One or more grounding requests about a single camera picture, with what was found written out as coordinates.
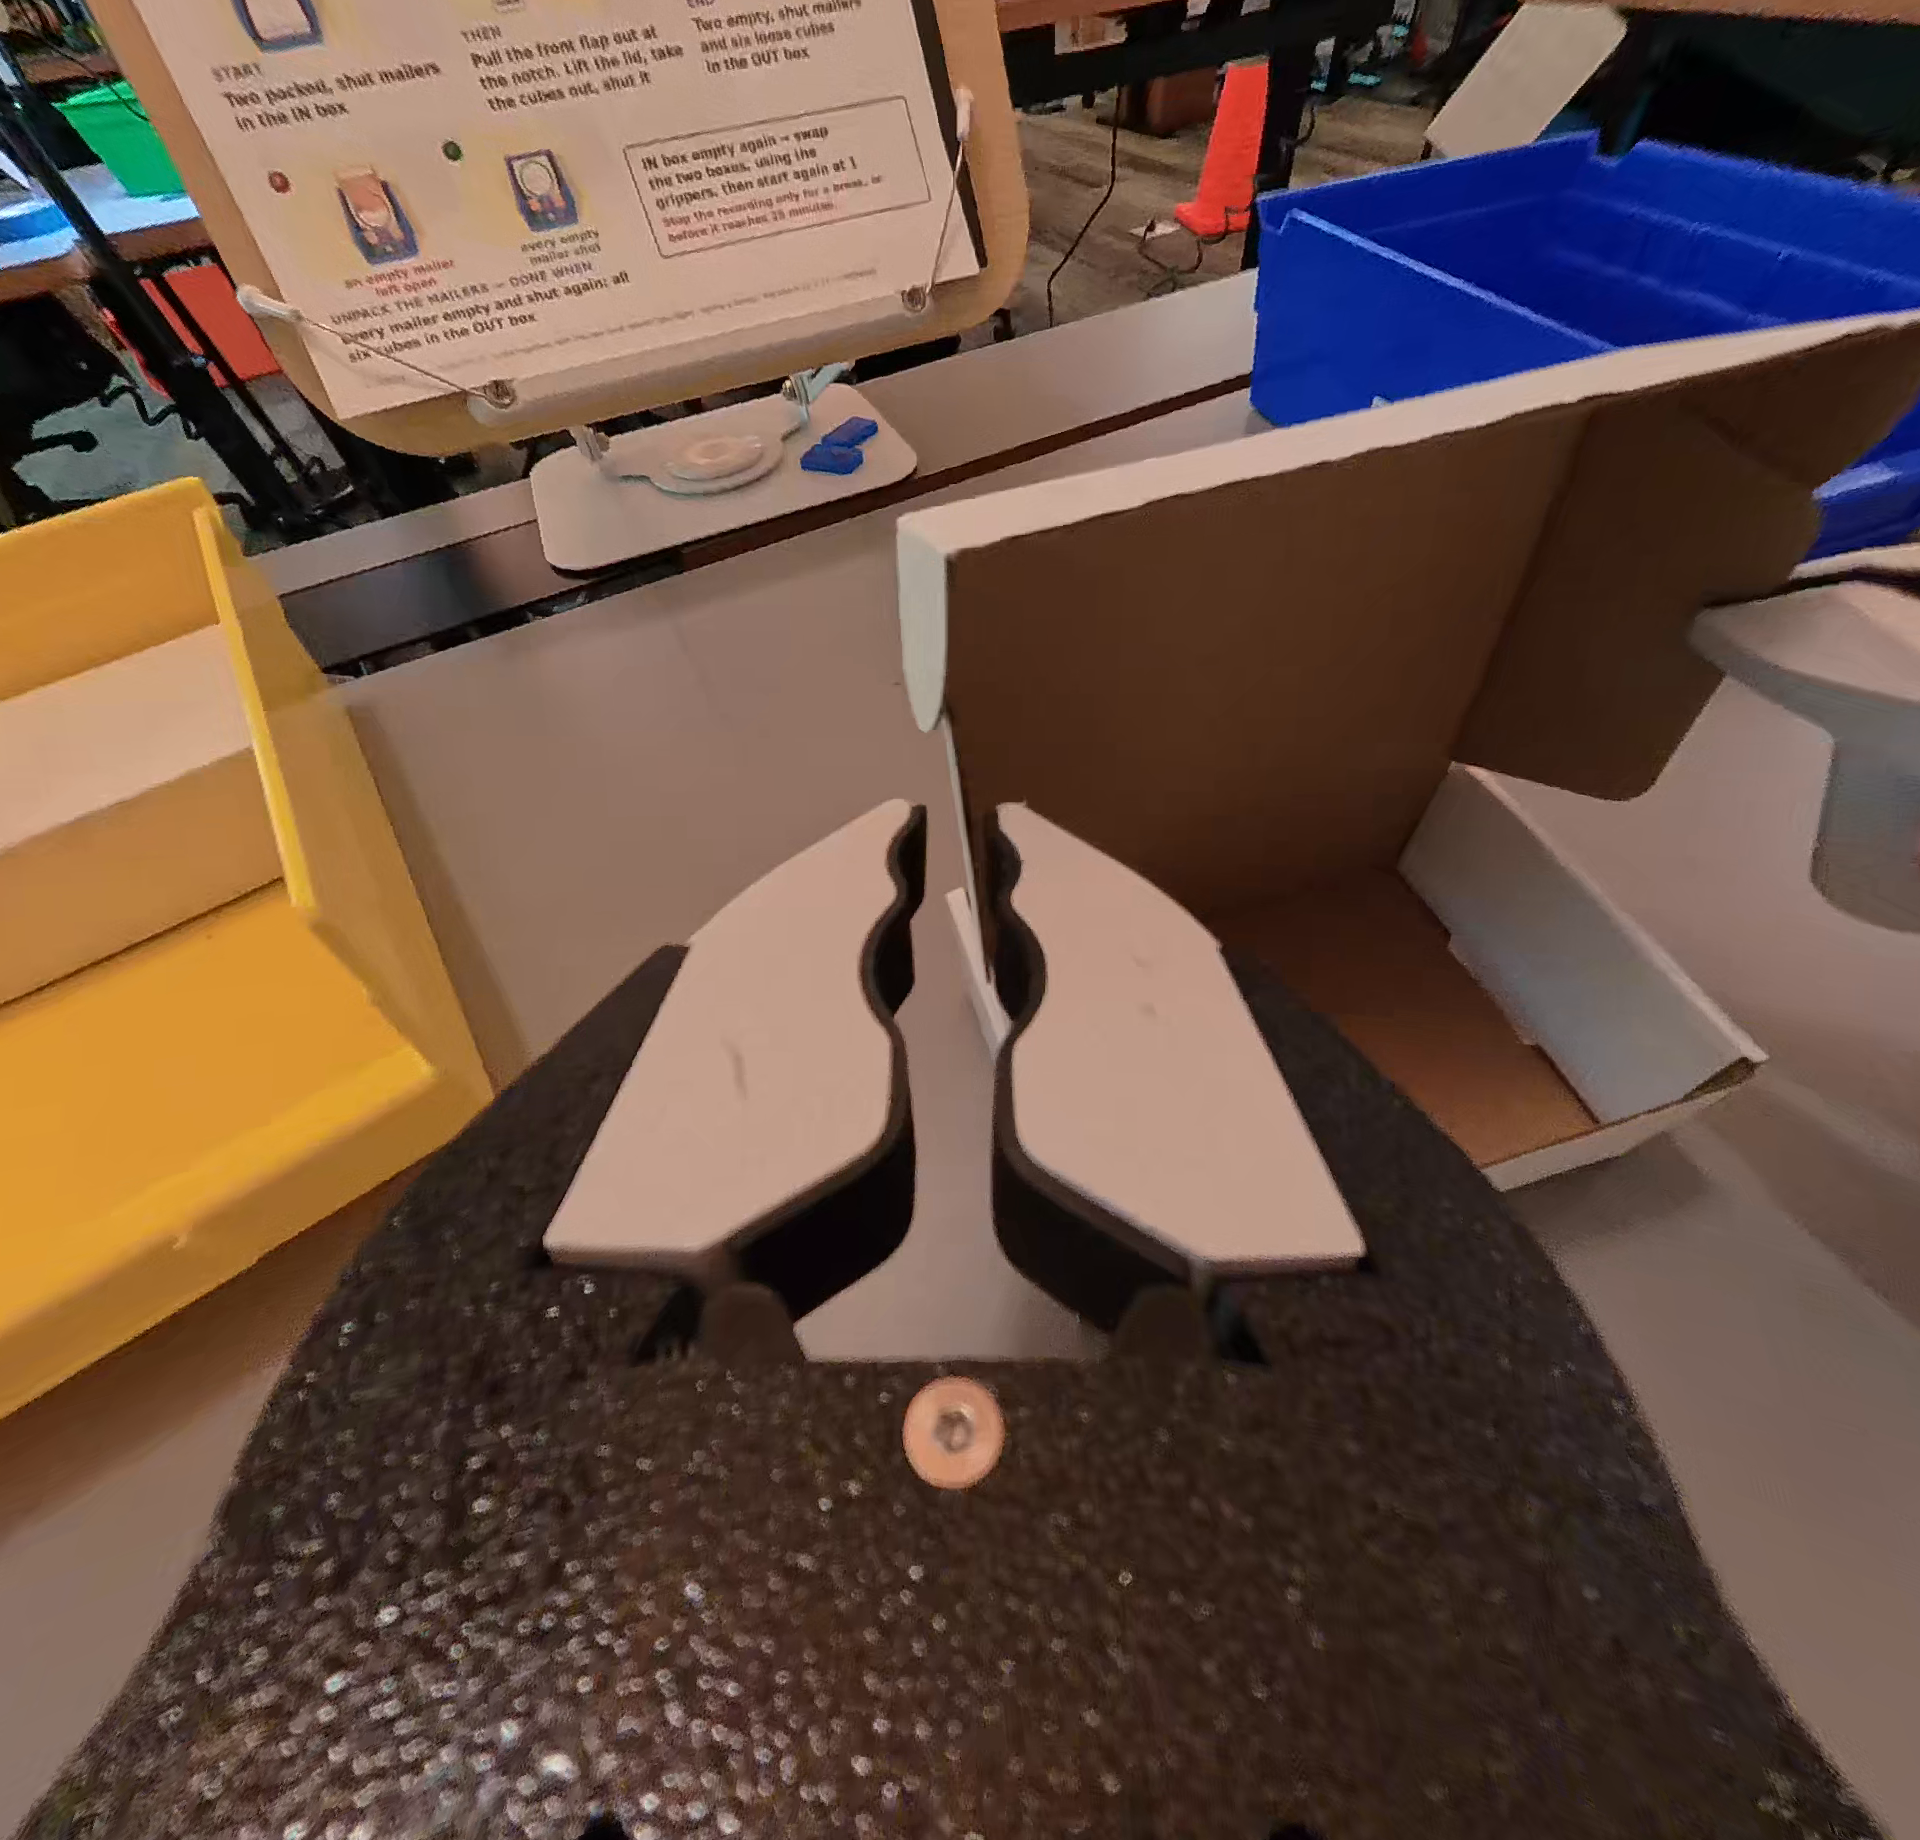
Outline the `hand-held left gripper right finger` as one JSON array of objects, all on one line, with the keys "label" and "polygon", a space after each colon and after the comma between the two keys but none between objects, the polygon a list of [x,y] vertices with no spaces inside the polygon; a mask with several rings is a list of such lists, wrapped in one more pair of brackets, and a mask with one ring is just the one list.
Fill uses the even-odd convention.
[{"label": "hand-held left gripper right finger", "polygon": [[987,828],[992,1226],[1098,1330],[1145,1294],[1340,1275],[1365,1238],[1220,940],[1027,803]]}]

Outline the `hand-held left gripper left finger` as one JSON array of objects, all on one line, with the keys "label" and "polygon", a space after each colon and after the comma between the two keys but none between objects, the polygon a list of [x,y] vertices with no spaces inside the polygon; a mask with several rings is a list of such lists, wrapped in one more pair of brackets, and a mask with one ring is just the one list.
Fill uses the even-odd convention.
[{"label": "hand-held left gripper left finger", "polygon": [[800,1322],[899,1249],[928,812],[886,800],[769,868],[672,965],[542,1235],[558,1266],[753,1285]]}]

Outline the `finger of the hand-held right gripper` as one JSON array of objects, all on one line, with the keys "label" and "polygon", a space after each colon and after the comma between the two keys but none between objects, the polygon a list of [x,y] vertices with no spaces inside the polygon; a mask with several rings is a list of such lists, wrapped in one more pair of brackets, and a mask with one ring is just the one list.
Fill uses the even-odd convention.
[{"label": "finger of the hand-held right gripper", "polygon": [[1917,770],[1837,742],[1811,857],[1815,891],[1886,932],[1917,932]]},{"label": "finger of the hand-held right gripper", "polygon": [[1833,742],[1917,740],[1916,596],[1842,581],[1693,620],[1693,652]]}]

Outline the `white cardboard mailer box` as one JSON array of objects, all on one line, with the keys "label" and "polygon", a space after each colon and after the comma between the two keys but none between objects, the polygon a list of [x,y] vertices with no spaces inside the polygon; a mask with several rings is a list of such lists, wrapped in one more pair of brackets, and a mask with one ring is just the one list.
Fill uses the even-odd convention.
[{"label": "white cardboard mailer box", "polygon": [[2,702],[2,1001],[278,886],[227,633]]},{"label": "white cardboard mailer box", "polygon": [[1916,398],[1916,313],[1634,348],[912,512],[901,667],[990,830],[1170,895],[1490,1180],[1616,1158],[1758,1047],[1522,807],[1640,798],[1784,611],[1815,488]]}]

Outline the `blue plastic bin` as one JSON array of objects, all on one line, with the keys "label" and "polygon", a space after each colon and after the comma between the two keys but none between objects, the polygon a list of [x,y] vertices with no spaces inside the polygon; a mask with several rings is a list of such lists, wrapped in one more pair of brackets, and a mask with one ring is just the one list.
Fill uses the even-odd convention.
[{"label": "blue plastic bin", "polygon": [[1594,133],[1272,193],[1258,221],[1272,426],[1917,304],[1913,195]]}]

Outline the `yellow plastic bin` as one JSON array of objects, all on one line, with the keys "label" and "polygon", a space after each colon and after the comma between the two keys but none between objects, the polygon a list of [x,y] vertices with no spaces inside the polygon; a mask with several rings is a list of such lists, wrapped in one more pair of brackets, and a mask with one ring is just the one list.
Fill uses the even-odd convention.
[{"label": "yellow plastic bin", "polygon": [[200,482],[5,531],[2,702],[223,629],[282,878],[2,1001],[2,1413],[395,1180],[492,1098],[345,706]]}]

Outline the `white panel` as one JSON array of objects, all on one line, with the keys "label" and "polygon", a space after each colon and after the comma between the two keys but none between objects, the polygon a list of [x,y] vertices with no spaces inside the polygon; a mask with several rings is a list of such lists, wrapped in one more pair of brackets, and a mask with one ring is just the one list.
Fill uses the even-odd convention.
[{"label": "white panel", "polygon": [[1625,20],[1606,5],[1524,2],[1427,124],[1428,159],[1452,164],[1534,144],[1624,36]]}]

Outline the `orange traffic cone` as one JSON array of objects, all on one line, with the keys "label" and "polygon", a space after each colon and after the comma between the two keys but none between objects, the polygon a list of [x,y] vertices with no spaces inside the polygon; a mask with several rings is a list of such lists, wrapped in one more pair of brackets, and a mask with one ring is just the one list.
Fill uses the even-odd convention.
[{"label": "orange traffic cone", "polygon": [[1179,227],[1202,245],[1245,232],[1258,200],[1267,67],[1235,62],[1224,71],[1213,129],[1189,200],[1174,206]]}]

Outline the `green plastic bin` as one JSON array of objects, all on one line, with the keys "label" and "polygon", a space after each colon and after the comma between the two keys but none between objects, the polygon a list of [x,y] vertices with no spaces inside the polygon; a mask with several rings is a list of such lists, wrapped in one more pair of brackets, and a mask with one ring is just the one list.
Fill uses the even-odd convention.
[{"label": "green plastic bin", "polygon": [[130,198],[182,198],[185,186],[157,124],[123,79],[103,79],[56,102],[60,121]]}]

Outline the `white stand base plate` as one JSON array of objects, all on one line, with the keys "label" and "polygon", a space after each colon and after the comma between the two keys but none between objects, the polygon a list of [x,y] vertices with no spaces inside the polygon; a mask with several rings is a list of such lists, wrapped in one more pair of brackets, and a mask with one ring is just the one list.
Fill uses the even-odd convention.
[{"label": "white stand base plate", "polygon": [[[803,450],[837,422],[879,422],[849,481],[803,474]],[[875,403],[830,385],[809,412],[767,395],[615,436],[592,458],[571,444],[528,470],[544,561],[585,576],[813,508],[860,503],[916,471]]]}]

